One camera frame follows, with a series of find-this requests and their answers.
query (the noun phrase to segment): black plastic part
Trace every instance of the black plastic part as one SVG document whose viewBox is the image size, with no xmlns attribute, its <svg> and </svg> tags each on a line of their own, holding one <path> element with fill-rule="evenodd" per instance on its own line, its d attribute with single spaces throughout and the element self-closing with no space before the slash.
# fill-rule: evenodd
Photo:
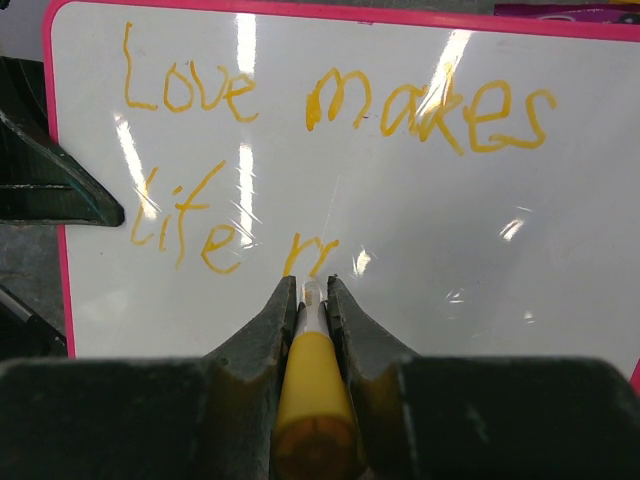
<svg viewBox="0 0 640 480">
<path fill-rule="evenodd" d="M 640 402 L 584 358 L 415 358 L 399 368 L 413 478 L 640 478 Z"/>
<path fill-rule="evenodd" d="M 6 57 L 0 57 L 0 222 L 124 222 L 115 198 L 49 138 L 42 64 Z"/>
<path fill-rule="evenodd" d="M 411 478 L 397 362 L 416 353 L 369 317 L 337 276 L 329 277 L 327 313 L 370 467 L 381 478 Z"/>
<path fill-rule="evenodd" d="M 0 300 L 0 360 L 67 356 L 64 335 L 2 285 Z"/>
<path fill-rule="evenodd" d="M 295 319 L 286 277 L 202 359 L 0 364 L 0 478 L 267 480 Z"/>
</svg>

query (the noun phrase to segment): pink object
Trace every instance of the pink object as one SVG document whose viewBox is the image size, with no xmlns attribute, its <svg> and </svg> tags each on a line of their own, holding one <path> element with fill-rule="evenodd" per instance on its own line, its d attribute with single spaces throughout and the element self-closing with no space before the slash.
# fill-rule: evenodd
<svg viewBox="0 0 640 480">
<path fill-rule="evenodd" d="M 49 131 L 54 141 L 58 141 L 58 123 L 56 116 L 55 83 L 53 78 L 53 54 L 51 48 L 51 27 L 58 10 L 67 3 L 77 0 L 52 0 L 45 13 L 42 38 L 44 44 L 44 66 L 47 86 L 47 108 L 49 112 Z M 419 25 L 439 28 L 462 28 L 476 31 L 519 33 L 529 35 L 547 35 L 556 37 L 574 37 L 599 40 L 640 41 L 640 29 L 626 28 L 620 25 L 589 25 L 582 22 L 538 22 L 535 19 L 505 18 L 497 13 L 496 17 L 480 15 L 461 15 L 424 11 L 393 10 L 364 7 L 343 7 L 313 4 L 269 3 L 251 0 L 82 0 L 84 3 L 103 3 L 112 5 L 132 5 L 146 7 L 164 7 L 192 10 L 213 10 L 219 12 L 253 13 L 258 15 L 278 15 L 285 17 L 320 18 L 327 20 L 345 20 L 366 23 L 389 23 L 398 25 Z M 626 6 L 611 6 L 627 11 Z M 69 356 L 75 357 L 73 314 L 71 310 L 71 285 L 69 282 L 69 264 L 67 260 L 67 241 L 65 227 L 58 230 L 60 250 L 60 271 L 65 310 L 65 326 Z M 631 377 L 631 384 L 640 394 L 640 361 Z"/>
<path fill-rule="evenodd" d="M 497 4 L 493 14 L 565 22 L 640 24 L 640 5 L 525 5 Z"/>
</svg>

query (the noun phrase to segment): orange marker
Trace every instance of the orange marker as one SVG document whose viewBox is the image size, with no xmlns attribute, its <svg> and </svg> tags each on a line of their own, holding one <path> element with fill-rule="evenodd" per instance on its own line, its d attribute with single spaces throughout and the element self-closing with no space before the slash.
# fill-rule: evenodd
<svg viewBox="0 0 640 480">
<path fill-rule="evenodd" d="M 271 442 L 281 480 L 353 478 L 357 426 L 329 337 L 322 291 L 302 287 L 298 325 L 289 352 Z"/>
</svg>

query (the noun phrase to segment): pink whiteboard frame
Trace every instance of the pink whiteboard frame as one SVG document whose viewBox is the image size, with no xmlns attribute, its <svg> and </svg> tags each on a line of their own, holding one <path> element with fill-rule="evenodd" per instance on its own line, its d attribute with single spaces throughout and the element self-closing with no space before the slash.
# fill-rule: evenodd
<svg viewBox="0 0 640 480">
<path fill-rule="evenodd" d="M 388 23 L 397 25 L 419 25 L 426 27 L 461 28 L 475 31 L 640 42 L 640 27 L 636 25 L 554 22 L 412 10 L 344 7 L 318 4 L 271 3 L 254 0 L 53 0 L 44 17 L 42 39 L 44 43 L 49 131 L 51 137 L 56 142 L 58 141 L 58 123 L 56 116 L 55 79 L 53 78 L 51 28 L 53 27 L 53 21 L 58 11 L 66 4 L 72 2 L 176 8 L 183 10 L 254 13 L 284 17 L 305 17 L 325 20 Z M 75 357 L 73 315 L 71 311 L 71 285 L 67 257 L 67 240 L 64 226 L 60 226 L 58 229 L 58 242 L 69 356 Z M 631 376 L 631 384 L 636 392 L 640 394 L 640 360 L 638 360 L 638 364 Z"/>
</svg>

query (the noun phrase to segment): whiteboard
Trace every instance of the whiteboard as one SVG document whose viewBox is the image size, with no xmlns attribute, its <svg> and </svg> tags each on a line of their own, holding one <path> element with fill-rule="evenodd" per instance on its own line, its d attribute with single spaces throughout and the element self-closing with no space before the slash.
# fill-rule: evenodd
<svg viewBox="0 0 640 480">
<path fill-rule="evenodd" d="M 299 234 L 291 274 L 337 273 L 420 353 L 589 355 L 631 376 L 640 30 L 186 3 L 48 12 L 52 131 L 127 217 L 61 237 L 78 357 L 212 350 Z M 340 109 L 335 76 L 314 97 L 334 67 Z"/>
</svg>

